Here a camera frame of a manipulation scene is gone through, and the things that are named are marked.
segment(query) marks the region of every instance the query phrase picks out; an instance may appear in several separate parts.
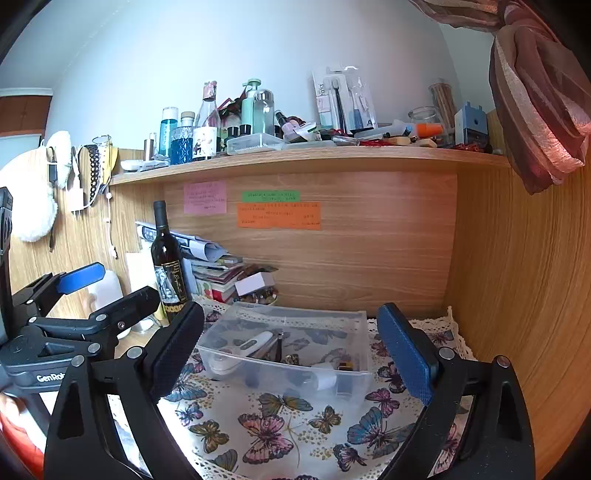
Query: orange sticky note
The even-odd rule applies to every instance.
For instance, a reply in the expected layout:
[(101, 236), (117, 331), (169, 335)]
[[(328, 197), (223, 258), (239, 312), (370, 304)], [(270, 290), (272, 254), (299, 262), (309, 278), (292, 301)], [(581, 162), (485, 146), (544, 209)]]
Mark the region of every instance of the orange sticky note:
[(320, 230), (320, 202), (238, 203), (238, 226)]

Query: toothbrush package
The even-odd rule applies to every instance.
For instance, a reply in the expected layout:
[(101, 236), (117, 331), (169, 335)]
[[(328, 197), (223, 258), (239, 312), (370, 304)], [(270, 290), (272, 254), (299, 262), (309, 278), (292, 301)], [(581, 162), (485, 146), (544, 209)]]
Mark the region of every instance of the toothbrush package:
[(352, 134), (378, 126), (369, 88), (357, 67), (318, 69), (313, 79), (321, 128)]

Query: wine bottle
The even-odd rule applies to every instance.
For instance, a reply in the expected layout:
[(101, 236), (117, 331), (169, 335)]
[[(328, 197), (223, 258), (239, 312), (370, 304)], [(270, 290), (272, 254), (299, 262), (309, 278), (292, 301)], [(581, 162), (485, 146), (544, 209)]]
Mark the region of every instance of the wine bottle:
[(178, 243), (168, 227), (165, 201), (154, 202), (154, 219), (156, 238), (151, 248), (152, 263), (160, 300), (170, 322), (187, 302), (187, 290), (183, 281)]
[(203, 87), (203, 103), (195, 117), (193, 130), (193, 160), (207, 160), (221, 151), (222, 120), (216, 105), (217, 82), (207, 82)]

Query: metal screw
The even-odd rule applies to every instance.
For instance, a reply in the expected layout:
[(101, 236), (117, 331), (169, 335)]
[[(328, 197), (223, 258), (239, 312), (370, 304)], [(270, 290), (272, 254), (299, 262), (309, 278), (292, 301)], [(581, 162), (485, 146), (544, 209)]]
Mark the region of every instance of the metal screw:
[(72, 359), (72, 366), (73, 367), (79, 367), (84, 363), (84, 357), (82, 355), (76, 355), (73, 359)]
[(509, 368), (511, 366), (511, 361), (505, 357), (505, 355), (499, 355), (496, 357), (496, 363), (498, 363), (503, 368)]
[(91, 343), (88, 346), (88, 353), (96, 353), (100, 350), (100, 343)]
[(444, 358), (445, 360), (451, 360), (452, 358), (454, 358), (456, 356), (456, 354), (454, 353), (454, 351), (449, 348), (448, 346), (442, 347), (439, 349), (439, 356), (441, 358)]
[(138, 358), (143, 353), (143, 350), (140, 346), (133, 346), (129, 350), (127, 350), (127, 356), (129, 358)]

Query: butterfly tablecloth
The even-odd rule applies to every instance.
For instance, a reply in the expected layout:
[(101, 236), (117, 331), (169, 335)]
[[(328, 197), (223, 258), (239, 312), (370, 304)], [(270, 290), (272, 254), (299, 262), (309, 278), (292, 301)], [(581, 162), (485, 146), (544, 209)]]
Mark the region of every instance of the butterfly tablecloth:
[[(208, 320), (215, 320), (225, 309), (214, 302), (202, 305)], [(446, 317), (411, 323), (424, 330), (436, 346), (449, 346), (462, 358), (473, 359), (451, 309)], [(195, 349), (173, 392), (158, 406), (204, 479), (375, 479), (412, 431), (423, 404), (406, 390), (375, 321), (369, 320), (368, 327), (374, 375), (360, 404), (339, 397), (320, 404), (210, 380)], [(471, 402), (471, 397), (462, 399), (432, 473), (449, 467)], [(130, 434), (122, 413), (117, 407), (113, 410)]]

